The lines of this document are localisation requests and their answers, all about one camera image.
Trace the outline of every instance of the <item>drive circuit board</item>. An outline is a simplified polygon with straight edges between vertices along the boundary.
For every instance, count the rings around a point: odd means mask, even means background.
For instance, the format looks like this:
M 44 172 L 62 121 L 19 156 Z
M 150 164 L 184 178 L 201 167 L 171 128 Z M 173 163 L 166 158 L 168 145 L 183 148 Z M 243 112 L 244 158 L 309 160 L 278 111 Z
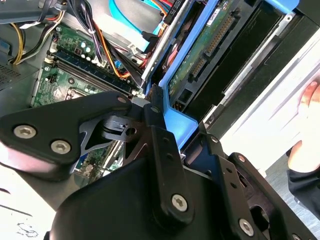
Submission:
M 172 97 L 176 91 L 181 88 L 180 85 L 186 77 L 196 77 L 204 67 L 206 60 L 202 54 L 210 56 L 213 53 L 224 33 L 233 22 L 234 18 L 232 16 L 228 16 L 224 21 L 223 26 L 220 28 L 220 31 L 217 33 L 217 29 L 229 12 L 229 8 L 233 1 L 234 0 L 224 0 L 213 11 L 213 14 L 208 20 L 206 26 L 201 31 L 196 42 L 193 44 L 179 69 L 169 82 L 168 90 L 170 97 Z

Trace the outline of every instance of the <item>finger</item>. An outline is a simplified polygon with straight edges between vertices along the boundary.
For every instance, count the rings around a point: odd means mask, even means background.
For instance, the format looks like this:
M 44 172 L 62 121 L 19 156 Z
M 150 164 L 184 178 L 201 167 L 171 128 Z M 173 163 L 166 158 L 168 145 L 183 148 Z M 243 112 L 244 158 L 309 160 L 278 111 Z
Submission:
M 320 120 L 320 85 L 312 94 L 308 108 L 308 117 L 312 117 L 317 122 Z
M 308 108 L 311 101 L 311 98 L 317 89 L 317 82 L 313 81 L 305 90 L 301 97 L 301 101 L 298 108 L 299 115 L 303 117 L 307 117 Z

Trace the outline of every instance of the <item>motherboard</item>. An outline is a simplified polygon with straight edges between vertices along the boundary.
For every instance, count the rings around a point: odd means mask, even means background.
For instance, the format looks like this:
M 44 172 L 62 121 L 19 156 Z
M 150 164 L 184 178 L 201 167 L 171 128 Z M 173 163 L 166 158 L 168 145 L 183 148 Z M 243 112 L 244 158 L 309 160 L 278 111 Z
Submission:
M 130 77 L 114 75 L 107 61 L 99 62 L 94 45 L 83 33 L 59 25 L 33 91 L 31 107 L 68 101 L 97 93 L 117 91 L 128 98 L 144 97 Z M 92 150 L 80 157 L 74 173 L 81 187 L 117 170 L 123 164 L 124 143 Z

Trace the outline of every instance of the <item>human hand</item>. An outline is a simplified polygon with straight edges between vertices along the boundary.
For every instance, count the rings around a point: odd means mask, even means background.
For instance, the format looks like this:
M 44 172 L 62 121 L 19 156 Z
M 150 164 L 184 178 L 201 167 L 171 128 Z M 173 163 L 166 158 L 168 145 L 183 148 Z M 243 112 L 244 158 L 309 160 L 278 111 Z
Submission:
M 304 91 L 298 114 L 301 141 L 293 148 L 288 166 L 300 173 L 309 173 L 320 167 L 320 85 L 313 81 Z

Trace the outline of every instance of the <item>screw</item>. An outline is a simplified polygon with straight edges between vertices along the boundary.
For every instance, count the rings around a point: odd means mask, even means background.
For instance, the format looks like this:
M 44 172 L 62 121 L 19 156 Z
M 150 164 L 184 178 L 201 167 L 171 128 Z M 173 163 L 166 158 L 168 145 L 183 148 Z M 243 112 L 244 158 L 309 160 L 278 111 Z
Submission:
M 51 143 L 51 149 L 57 154 L 67 154 L 71 150 L 69 143 L 63 140 L 56 140 Z
M 297 235 L 295 235 L 295 234 L 292 234 L 292 237 L 293 237 L 293 239 L 294 240 L 301 240 L 301 238 L 300 237 L 298 237 Z
M 125 104 L 127 101 L 123 98 L 123 97 L 121 97 L 121 96 L 118 96 L 118 101 L 119 102 L 121 102 L 121 103 L 123 103 L 123 104 Z
M 157 114 L 160 112 L 159 109 L 156 108 L 155 106 L 152 106 L 152 107 L 151 107 L 151 110 L 154 111 L 154 112 L 157 113 Z
M 173 195 L 172 199 L 172 204 L 173 206 L 178 209 L 180 212 L 185 212 L 187 211 L 188 204 L 185 198 L 179 194 Z
M 287 21 L 287 22 L 290 22 L 290 21 L 292 20 L 292 18 L 293 18 L 292 15 L 287 15 L 287 16 L 286 16 L 286 21 Z
M 246 161 L 246 159 L 241 155 L 238 155 L 238 159 L 243 163 Z
M 215 136 L 211 136 L 211 140 L 216 144 L 219 142 L 219 140 Z
M 240 219 L 239 220 L 239 225 L 242 231 L 247 234 L 249 237 L 252 237 L 254 235 L 254 229 L 252 228 L 251 224 L 245 220 L 245 219 Z
M 32 126 L 20 125 L 13 130 L 13 133 L 18 138 L 31 139 L 37 134 L 37 131 Z

